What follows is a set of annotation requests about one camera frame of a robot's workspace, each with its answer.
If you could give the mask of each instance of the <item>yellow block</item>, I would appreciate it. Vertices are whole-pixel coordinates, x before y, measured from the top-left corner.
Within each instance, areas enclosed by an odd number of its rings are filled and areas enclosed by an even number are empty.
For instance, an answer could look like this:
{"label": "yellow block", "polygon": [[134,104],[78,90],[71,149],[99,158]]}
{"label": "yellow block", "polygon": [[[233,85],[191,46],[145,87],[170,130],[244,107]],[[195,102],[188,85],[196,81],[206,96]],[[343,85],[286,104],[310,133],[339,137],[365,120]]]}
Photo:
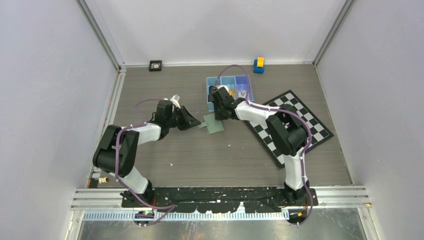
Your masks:
{"label": "yellow block", "polygon": [[263,68],[264,67],[264,58],[263,57],[258,57],[257,58],[257,67],[258,68]]}

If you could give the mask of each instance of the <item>blue block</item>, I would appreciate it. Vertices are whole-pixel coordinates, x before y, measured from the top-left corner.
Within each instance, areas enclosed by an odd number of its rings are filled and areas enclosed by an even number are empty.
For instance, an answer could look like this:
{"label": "blue block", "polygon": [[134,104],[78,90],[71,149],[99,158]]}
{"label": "blue block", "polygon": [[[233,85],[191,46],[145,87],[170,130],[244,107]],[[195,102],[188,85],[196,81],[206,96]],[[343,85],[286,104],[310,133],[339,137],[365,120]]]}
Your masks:
{"label": "blue block", "polygon": [[263,62],[263,67],[258,67],[258,60],[255,59],[253,62],[253,72],[256,74],[263,74],[265,71],[265,61]]}

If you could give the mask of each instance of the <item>table surface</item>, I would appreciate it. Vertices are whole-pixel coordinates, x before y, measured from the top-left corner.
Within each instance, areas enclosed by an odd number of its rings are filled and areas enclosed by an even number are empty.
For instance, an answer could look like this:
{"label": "table surface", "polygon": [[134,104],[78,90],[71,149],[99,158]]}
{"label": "table surface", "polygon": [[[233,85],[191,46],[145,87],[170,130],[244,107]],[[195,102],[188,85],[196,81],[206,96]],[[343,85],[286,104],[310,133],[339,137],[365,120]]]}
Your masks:
{"label": "table surface", "polygon": [[[214,77],[225,66],[164,66],[160,72],[146,67],[129,67],[124,79],[114,123],[136,125],[143,121],[134,105],[146,99],[170,98],[177,94],[179,103],[198,120],[208,115],[206,77]],[[334,130],[317,73],[312,65],[267,65],[263,74],[250,75],[253,96],[262,104],[292,90],[334,133],[334,137],[305,156],[306,175],[311,186],[349,185],[339,139]],[[242,75],[230,68],[224,76]],[[157,102],[142,103],[139,111],[150,119]],[[246,124],[223,121],[225,131],[208,134],[197,127],[186,131],[171,129],[160,141],[138,146],[135,166],[158,187],[282,186],[285,169],[279,169]],[[115,181],[99,187],[117,187]]]}

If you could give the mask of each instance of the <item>green fabric piece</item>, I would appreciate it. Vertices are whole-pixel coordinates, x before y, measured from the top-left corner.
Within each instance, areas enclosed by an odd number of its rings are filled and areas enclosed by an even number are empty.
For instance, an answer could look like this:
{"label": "green fabric piece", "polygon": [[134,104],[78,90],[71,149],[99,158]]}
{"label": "green fabric piece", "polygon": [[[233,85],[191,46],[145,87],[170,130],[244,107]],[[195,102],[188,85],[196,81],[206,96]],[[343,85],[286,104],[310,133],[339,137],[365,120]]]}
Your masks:
{"label": "green fabric piece", "polygon": [[206,126],[207,132],[209,134],[214,134],[225,130],[223,122],[215,120],[214,113],[203,116],[203,119],[204,122],[202,122],[198,127],[203,128],[204,126]]}

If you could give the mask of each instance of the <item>black and white checkered board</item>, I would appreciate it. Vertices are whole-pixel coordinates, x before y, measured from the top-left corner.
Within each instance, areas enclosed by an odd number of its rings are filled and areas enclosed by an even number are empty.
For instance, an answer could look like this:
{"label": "black and white checkered board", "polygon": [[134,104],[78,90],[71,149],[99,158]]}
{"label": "black and white checkered board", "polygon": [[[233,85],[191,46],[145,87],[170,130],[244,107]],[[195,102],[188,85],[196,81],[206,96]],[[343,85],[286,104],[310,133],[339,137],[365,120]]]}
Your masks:
{"label": "black and white checkered board", "polygon": [[[297,114],[303,120],[305,120],[307,125],[310,127],[310,131],[312,133],[312,145],[308,148],[306,153],[334,136],[330,130],[317,118],[317,116],[315,116],[315,114],[313,114],[311,110],[309,110],[309,108],[292,92],[292,90],[288,90],[285,93],[274,97],[273,99],[265,102],[263,105],[279,107],[283,104],[294,106],[297,109]],[[284,168],[283,155],[276,149],[276,146],[274,145],[270,136],[270,132],[268,131],[268,127],[266,125],[259,125],[251,121],[245,122],[274,159],[276,165],[281,169]]]}

